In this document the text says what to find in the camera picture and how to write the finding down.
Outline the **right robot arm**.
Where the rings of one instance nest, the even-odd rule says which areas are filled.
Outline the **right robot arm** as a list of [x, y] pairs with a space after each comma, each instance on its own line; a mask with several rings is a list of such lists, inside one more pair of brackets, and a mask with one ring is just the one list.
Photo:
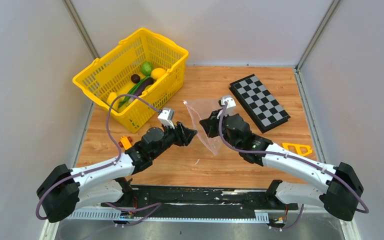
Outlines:
[[209, 138], [220, 137], [248, 163], [275, 168], [306, 182], [294, 185], [274, 180], [265, 195], [270, 208], [290, 203], [318, 206], [348, 222], [356, 212], [368, 213], [365, 205], [358, 208], [364, 187], [351, 165], [341, 162], [335, 166], [302, 157], [253, 133], [239, 114], [223, 116], [221, 109], [199, 124]]

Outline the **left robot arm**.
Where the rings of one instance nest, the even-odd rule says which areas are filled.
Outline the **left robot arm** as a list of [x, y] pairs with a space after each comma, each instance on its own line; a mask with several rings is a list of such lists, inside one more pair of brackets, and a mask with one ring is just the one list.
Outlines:
[[125, 187], [119, 187], [115, 193], [108, 190], [107, 195], [103, 194], [97, 200], [92, 200], [89, 191], [109, 181], [144, 171], [171, 146], [188, 146], [197, 133], [181, 122], [177, 122], [174, 128], [152, 127], [139, 141], [113, 158], [86, 167], [69, 169], [66, 164], [56, 166], [36, 190], [36, 217], [56, 223], [88, 205], [117, 202], [122, 207], [129, 206], [133, 193]]

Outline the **yellow plastic basket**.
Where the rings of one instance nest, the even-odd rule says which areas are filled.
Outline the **yellow plastic basket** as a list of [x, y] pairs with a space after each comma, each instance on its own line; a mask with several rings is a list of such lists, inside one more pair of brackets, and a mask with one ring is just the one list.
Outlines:
[[135, 85], [132, 75], [145, 77], [141, 67], [150, 63], [165, 73], [140, 98], [160, 109], [183, 86], [188, 57], [189, 52], [169, 38], [139, 28], [106, 55], [96, 58], [72, 82], [107, 112], [111, 104], [109, 95], [127, 94]]

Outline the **purple eggplant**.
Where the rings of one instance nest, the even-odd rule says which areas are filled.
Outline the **purple eggplant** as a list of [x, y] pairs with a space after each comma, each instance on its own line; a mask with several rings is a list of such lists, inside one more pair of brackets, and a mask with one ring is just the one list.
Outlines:
[[129, 90], [129, 95], [141, 96], [143, 92], [146, 90], [148, 86], [151, 86], [155, 82], [151, 77], [146, 78], [145, 80], [141, 80], [138, 84], [136, 84], [131, 90]]

